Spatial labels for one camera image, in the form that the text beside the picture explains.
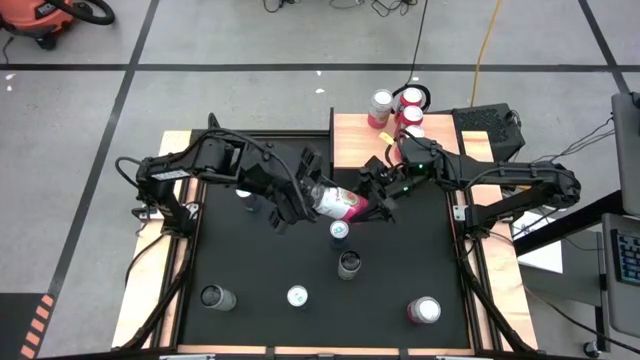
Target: can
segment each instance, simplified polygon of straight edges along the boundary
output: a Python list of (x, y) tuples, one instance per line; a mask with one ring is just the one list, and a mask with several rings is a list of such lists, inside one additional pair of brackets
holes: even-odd
[(353, 279), (360, 267), (362, 267), (362, 260), (355, 251), (345, 251), (338, 258), (338, 276), (342, 280), (349, 281)]
[(260, 209), (260, 198), (258, 198), (258, 195), (244, 190), (236, 190), (236, 195), (238, 195), (247, 211), (256, 212)]
[(422, 125), (423, 116), (422, 109), (417, 106), (407, 106), (404, 108), (404, 110), (402, 110), (402, 117), (398, 124), (396, 124), (396, 131), (393, 135), (394, 138), (398, 138), (398, 134), (402, 129), (406, 129), (411, 125)]
[(393, 103), (393, 95), (391, 91), (380, 89), (376, 90), (371, 97), (369, 105), (369, 116), (367, 121), (369, 126), (375, 129), (382, 129), (387, 126), (389, 115), (391, 115), (391, 107)]
[(319, 214), (347, 222), (369, 205), (367, 199), (339, 187), (316, 185), (311, 196), (314, 199), (313, 209)]
[(414, 324), (433, 324), (440, 318), (440, 304), (430, 296), (423, 296), (409, 303), (407, 315)]
[(309, 293), (302, 285), (294, 285), (287, 292), (287, 301), (289, 305), (296, 309), (305, 309), (309, 300)]
[(230, 311), (238, 302), (236, 295), (218, 285), (209, 285), (200, 293), (202, 305), (218, 311)]
[(335, 250), (344, 249), (347, 246), (347, 235), (349, 234), (349, 225), (342, 221), (336, 220), (329, 227), (331, 232), (331, 248)]
[[(422, 125), (407, 126), (407, 128), (404, 130), (416, 138), (424, 137), (424, 129), (422, 128)], [(396, 161), (402, 160), (402, 153), (400, 152), (400, 146), (406, 141), (407, 137), (408, 136), (403, 133), (398, 134), (398, 141), (396, 141), (394, 145)]]
[(395, 113), (395, 121), (398, 122), (399, 118), (402, 117), (402, 112), (407, 106), (417, 106), (420, 107), (422, 105), (422, 91), (416, 88), (407, 88), (402, 94), (400, 94), (400, 99), (398, 100), (398, 104), (396, 105)]

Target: can lid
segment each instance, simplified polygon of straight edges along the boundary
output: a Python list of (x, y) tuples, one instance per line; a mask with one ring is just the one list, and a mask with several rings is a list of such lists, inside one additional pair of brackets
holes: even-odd
[(219, 286), (209, 285), (200, 293), (200, 301), (204, 306), (215, 306), (222, 299), (222, 291)]
[(410, 125), (404, 130), (414, 137), (424, 137), (424, 129), (420, 125)]
[(342, 220), (336, 220), (331, 223), (329, 231), (334, 238), (344, 239), (349, 234), (349, 225)]
[(440, 304), (431, 297), (424, 297), (418, 305), (420, 317), (429, 322), (434, 322), (440, 317)]
[(393, 96), (389, 90), (376, 90), (376, 93), (373, 94), (373, 99), (380, 105), (389, 105), (393, 100)]
[(251, 193), (244, 190), (236, 190), (236, 195), (240, 196), (241, 198), (245, 198), (251, 196)]
[(304, 305), (308, 298), (309, 294), (307, 293), (307, 289), (301, 285), (294, 285), (287, 293), (287, 300), (289, 301), (289, 304), (295, 307)]
[(422, 91), (416, 88), (408, 88), (402, 92), (402, 96), (410, 103), (419, 103), (422, 101)]
[(402, 115), (404, 115), (404, 118), (408, 121), (417, 122), (422, 120), (422, 115), (424, 114), (422, 113), (422, 109), (417, 106), (411, 105), (404, 108), (404, 110), (402, 111)]
[(340, 255), (340, 264), (345, 270), (353, 271), (360, 267), (362, 260), (357, 252), (348, 250)]

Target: concrete floor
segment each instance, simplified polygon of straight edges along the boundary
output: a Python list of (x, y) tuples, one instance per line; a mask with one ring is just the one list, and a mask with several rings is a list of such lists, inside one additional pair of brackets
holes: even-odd
[[(73, 255), (68, 271), (58, 266), (64, 282), (51, 287), (58, 302), (40, 356), (111, 345), (138, 226), (129, 214), (135, 194), (115, 172), (116, 157), (155, 154), (164, 130), (202, 128), (209, 111), (236, 129), (325, 129), (331, 106), (365, 112), (375, 89), (406, 81), (422, 10), (383, 19), (368, 4), (339, 11), (328, 0), (302, 0), (276, 14), (257, 0), (109, 3), (113, 26), (78, 23), (50, 52), (17, 38), (7, 49), (12, 65), (0, 67), (0, 292), (46, 292), (63, 248)], [(496, 66), (480, 74), (476, 104), (506, 102), (519, 111), (527, 140), (521, 161), (556, 153), (603, 123), (620, 85), (614, 73), (640, 89), (640, 3), (584, 4), (613, 61), (625, 67), (603, 56), (577, 0), (506, 0), (498, 15), (483, 61)], [(429, 2), (417, 58), (427, 71), (414, 76), (430, 88), (431, 110), (469, 104), (493, 6)], [(0, 33), (0, 44), (7, 38)], [(562, 163), (583, 184), (580, 205), (619, 186), (613, 138)], [(593, 325), (592, 308), (550, 300)], [(590, 335), (535, 299), (529, 304), (542, 349), (581, 355)], [(632, 356), (614, 349), (611, 357)]]

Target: black floor line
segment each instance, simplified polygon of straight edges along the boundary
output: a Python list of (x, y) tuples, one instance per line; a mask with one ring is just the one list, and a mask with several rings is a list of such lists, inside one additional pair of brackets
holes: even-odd
[[(135, 71), (159, 72), (249, 72), (249, 71), (409, 71), (411, 64), (10, 64), (0, 65), (6, 71), (125, 71), (131, 66)], [(473, 72), (475, 64), (416, 64), (416, 71)], [(517, 65), (484, 64), (482, 72), (522, 73), (589, 73), (589, 72), (640, 72), (640, 65)]]
[(93, 165), (91, 166), (89, 178), (87, 179), (87, 183), (82, 191), (78, 209), (73, 216), (73, 222), (71, 223), (69, 234), (67, 235), (64, 247), (62, 248), (62, 254), (58, 260), (58, 265), (53, 273), (53, 278), (49, 285), (49, 293), (53, 294), (56, 298), (59, 297), (60, 291), (62, 290), (62, 285), (64, 284), (64, 280), (67, 276), (73, 253), (75, 252), (78, 239), (80, 238), (80, 233), (82, 232), (82, 227), (84, 226), (84, 222), (87, 218), (89, 206), (91, 205), (91, 200), (93, 199), (93, 195), (96, 191), (98, 179), (100, 177), (100, 173), (102, 173), (102, 168), (104, 167), (104, 163), (107, 158), (109, 146), (111, 145), (111, 140), (113, 140), (113, 134), (116, 131), (116, 126), (120, 120), (122, 108), (124, 107), (127, 94), (131, 88), (131, 82), (133, 81), (133, 76), (135, 74), (135, 65), (138, 63), (140, 56), (142, 55), (142, 49), (144, 48), (144, 43), (149, 35), (151, 23), (153, 22), (153, 17), (156, 13), (156, 9), (158, 8), (158, 2), (159, 0), (152, 0), (149, 4), (147, 15), (145, 16), (142, 24), (142, 30), (140, 31), (133, 54), (131, 55), (131, 60), (129, 61), (126, 73), (122, 79), (122, 84), (120, 85), (120, 90), (118, 91), (113, 109), (111, 110), (109, 121), (107, 122), (107, 126), (105, 127), (102, 135), (102, 140), (100, 140), (96, 157), (93, 160)]
[(602, 33), (602, 30), (600, 30), (600, 26), (596, 21), (596, 17), (593, 15), (593, 11), (591, 10), (589, 3), (587, 2), (587, 0), (578, 0), (578, 3), (580, 4), (580, 8), (584, 13), (585, 18), (587, 19), (587, 23), (589, 23), (589, 27), (591, 28), (591, 32), (593, 32), (593, 36), (596, 38), (596, 42), (598, 43), (598, 47), (600, 47), (602, 56), (604, 56), (604, 59), (607, 62), (607, 65), (612, 66), (614, 68), (611, 74), (613, 75), (613, 79), (615, 80), (616, 85), (618, 86), (618, 91), (623, 93), (628, 93), (629, 86), (627, 85), (627, 82), (624, 80), (624, 77), (622, 76), (622, 72), (619, 69), (616, 69), (616, 66), (617, 66), (616, 59), (613, 57), (613, 53), (611, 52), (611, 49), (607, 44), (607, 40), (604, 38), (604, 34)]

